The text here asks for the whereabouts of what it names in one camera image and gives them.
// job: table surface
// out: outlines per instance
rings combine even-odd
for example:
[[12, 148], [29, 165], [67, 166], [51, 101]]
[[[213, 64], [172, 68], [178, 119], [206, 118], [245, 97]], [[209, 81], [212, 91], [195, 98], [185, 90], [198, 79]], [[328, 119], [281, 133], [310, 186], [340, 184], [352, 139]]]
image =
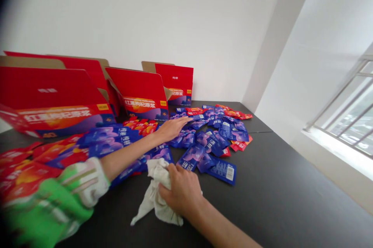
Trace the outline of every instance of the table surface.
[[[195, 102], [200, 104], [212, 102]], [[239, 103], [225, 103], [245, 112]], [[237, 165], [234, 187], [197, 173], [203, 195], [263, 247], [372, 247], [373, 217], [328, 180], [258, 118], [244, 120], [253, 141], [226, 158]], [[1, 152], [37, 139], [15, 131], [0, 134]], [[172, 148], [177, 161], [185, 149]], [[182, 227], [150, 212], [130, 226], [150, 183], [131, 177], [104, 195], [91, 219], [56, 247], [206, 247], [185, 220]]]

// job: forearm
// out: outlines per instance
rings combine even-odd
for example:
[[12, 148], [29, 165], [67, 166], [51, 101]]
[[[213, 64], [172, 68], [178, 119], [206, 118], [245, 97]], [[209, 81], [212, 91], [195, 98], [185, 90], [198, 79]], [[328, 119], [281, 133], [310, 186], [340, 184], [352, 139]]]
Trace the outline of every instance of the forearm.
[[156, 134], [150, 134], [125, 148], [119, 149], [101, 159], [102, 168], [106, 177], [112, 181], [133, 161], [144, 155], [155, 146], [162, 144], [161, 138]]
[[186, 218], [214, 247], [261, 246], [225, 218], [206, 199], [201, 208]]

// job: window sill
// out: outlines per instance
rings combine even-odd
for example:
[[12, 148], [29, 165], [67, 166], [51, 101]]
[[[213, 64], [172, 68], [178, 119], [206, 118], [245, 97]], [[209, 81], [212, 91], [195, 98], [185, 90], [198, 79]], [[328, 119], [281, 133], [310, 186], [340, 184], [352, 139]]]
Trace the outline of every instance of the window sill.
[[327, 149], [342, 161], [359, 171], [361, 174], [373, 181], [373, 160], [364, 156], [360, 152], [353, 150], [344, 143], [332, 138], [326, 133], [316, 128], [311, 128], [310, 132], [302, 131], [307, 137]]

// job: rag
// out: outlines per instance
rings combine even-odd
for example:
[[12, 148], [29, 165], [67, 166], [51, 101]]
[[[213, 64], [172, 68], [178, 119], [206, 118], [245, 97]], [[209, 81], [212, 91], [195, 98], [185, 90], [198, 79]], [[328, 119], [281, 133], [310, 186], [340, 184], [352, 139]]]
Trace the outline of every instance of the rag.
[[175, 224], [182, 226], [184, 221], [183, 218], [177, 215], [161, 198], [159, 194], [159, 183], [162, 183], [164, 187], [171, 190], [170, 174], [167, 171], [168, 162], [163, 158], [157, 160], [148, 160], [148, 176], [152, 181], [148, 189], [145, 192], [143, 202], [140, 204], [137, 215], [132, 219], [131, 226], [135, 225], [138, 220], [148, 214], [153, 208], [155, 216], [166, 223]]

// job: open box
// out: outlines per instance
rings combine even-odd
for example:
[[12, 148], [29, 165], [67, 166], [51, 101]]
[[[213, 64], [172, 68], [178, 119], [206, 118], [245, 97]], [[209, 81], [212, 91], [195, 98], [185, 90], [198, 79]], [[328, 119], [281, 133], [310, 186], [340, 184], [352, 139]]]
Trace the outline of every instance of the open box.
[[106, 59], [86, 58], [86, 57], [72, 57], [61, 55], [39, 55], [30, 53], [20, 53], [4, 51], [7, 56], [11, 57], [27, 57], [39, 59], [53, 59], [59, 60], [64, 64], [66, 69], [84, 69], [98, 88], [98, 90], [108, 99], [114, 115], [118, 116], [120, 111], [120, 102], [116, 90], [111, 86], [109, 76], [105, 68], [109, 66]]
[[168, 105], [191, 105], [193, 68], [142, 62], [143, 71], [106, 68], [129, 116], [168, 120]]
[[84, 69], [7, 56], [0, 56], [0, 66], [0, 117], [20, 132], [49, 138], [115, 123], [106, 91]]
[[163, 86], [172, 92], [169, 105], [191, 106], [193, 68], [146, 61], [141, 64], [143, 71], [158, 73], [162, 77]]

